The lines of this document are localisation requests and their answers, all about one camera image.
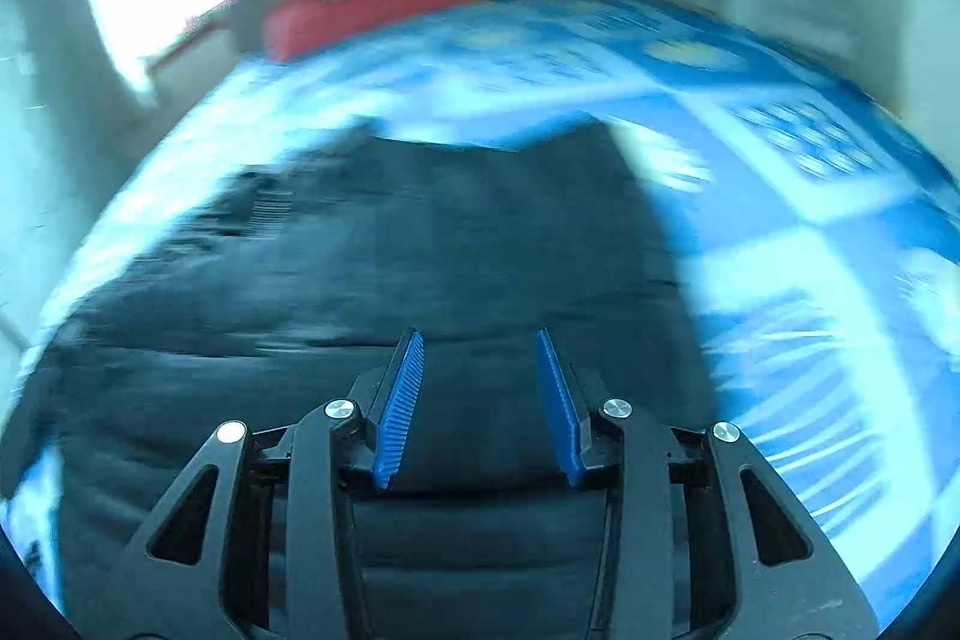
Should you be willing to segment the blue patterned bed sheet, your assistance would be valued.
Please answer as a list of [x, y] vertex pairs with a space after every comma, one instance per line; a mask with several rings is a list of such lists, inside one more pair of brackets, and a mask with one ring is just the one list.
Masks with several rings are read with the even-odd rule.
[[[716, 409], [804, 503], [875, 637], [958, 632], [958, 188], [861, 89], [654, 0], [480, 0], [277, 62], [242, 62], [117, 191], [41, 315], [53, 333], [238, 175], [363, 127], [391, 142], [519, 151], [604, 124], [674, 260]], [[5, 425], [5, 435], [10, 427]], [[39, 448], [2, 546], [60, 630], [62, 458]], [[285, 637], [286, 497], [270, 637]]]

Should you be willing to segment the black quilted puffer jacket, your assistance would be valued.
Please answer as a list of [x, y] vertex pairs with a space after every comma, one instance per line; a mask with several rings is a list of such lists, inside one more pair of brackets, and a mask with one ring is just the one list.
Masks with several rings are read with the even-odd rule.
[[2, 440], [13, 494], [46, 440], [67, 619], [220, 422], [291, 424], [425, 340], [409, 443], [356, 509], [381, 638], [576, 638], [604, 504], [568, 492], [535, 337], [667, 424], [713, 385], [646, 191], [599, 122], [519, 151], [391, 142], [356, 127], [238, 175], [53, 333]]

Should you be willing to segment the red pillow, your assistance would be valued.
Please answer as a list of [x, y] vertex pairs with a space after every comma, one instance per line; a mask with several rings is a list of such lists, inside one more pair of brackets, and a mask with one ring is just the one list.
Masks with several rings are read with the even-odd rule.
[[353, 35], [469, 2], [480, 0], [283, 0], [263, 21], [263, 50], [293, 62]]

